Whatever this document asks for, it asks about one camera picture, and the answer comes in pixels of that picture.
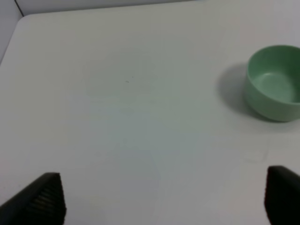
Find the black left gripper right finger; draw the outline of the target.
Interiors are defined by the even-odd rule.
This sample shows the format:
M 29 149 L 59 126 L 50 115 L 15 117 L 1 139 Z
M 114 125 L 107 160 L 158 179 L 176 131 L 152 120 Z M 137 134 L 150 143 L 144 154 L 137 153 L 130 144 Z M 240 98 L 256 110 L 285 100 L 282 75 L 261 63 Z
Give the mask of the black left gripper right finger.
M 281 165 L 268 167 L 264 206 L 270 224 L 298 225 L 300 176 Z

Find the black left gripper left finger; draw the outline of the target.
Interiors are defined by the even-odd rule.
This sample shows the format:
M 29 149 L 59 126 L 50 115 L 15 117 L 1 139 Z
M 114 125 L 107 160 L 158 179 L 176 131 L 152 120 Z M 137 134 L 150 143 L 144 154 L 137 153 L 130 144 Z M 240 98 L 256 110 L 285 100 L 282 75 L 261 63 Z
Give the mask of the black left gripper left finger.
M 66 214 L 61 176 L 47 172 L 0 206 L 0 223 L 63 225 Z

